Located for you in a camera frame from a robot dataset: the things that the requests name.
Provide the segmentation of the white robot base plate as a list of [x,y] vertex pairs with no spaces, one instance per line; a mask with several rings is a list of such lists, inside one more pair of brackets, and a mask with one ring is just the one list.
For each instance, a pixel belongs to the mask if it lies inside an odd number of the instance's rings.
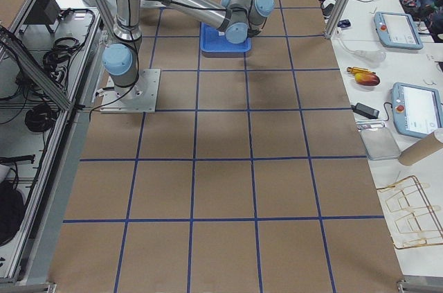
[[107,86],[113,89],[104,92],[99,111],[103,114],[154,113],[160,78],[160,69],[143,69],[139,72],[139,79],[134,88],[120,98],[127,89],[114,87],[114,82],[109,76]]

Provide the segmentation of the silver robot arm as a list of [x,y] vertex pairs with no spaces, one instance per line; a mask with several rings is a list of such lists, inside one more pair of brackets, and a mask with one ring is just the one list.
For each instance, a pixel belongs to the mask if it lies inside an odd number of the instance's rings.
[[241,44],[258,35],[273,12],[274,0],[116,0],[114,35],[121,42],[138,44],[141,2],[151,8],[171,8],[222,32],[228,42]]

